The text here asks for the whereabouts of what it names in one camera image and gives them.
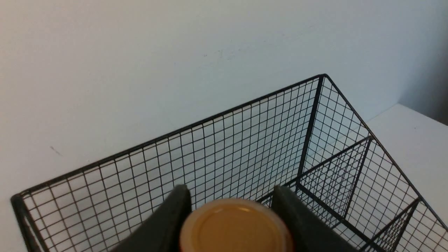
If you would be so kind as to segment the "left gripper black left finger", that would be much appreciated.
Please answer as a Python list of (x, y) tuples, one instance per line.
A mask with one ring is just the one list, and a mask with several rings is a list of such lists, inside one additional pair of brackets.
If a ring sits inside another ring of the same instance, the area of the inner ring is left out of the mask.
[(179, 252), (181, 228), (191, 212), (189, 189), (176, 185), (155, 212), (113, 251)]

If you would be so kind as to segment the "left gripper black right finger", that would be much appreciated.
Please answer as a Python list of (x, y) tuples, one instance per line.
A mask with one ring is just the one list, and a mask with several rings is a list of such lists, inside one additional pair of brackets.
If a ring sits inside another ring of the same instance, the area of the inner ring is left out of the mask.
[(272, 210), (283, 220), (295, 252), (356, 252), (352, 245), (321, 221), (286, 186), (275, 186)]

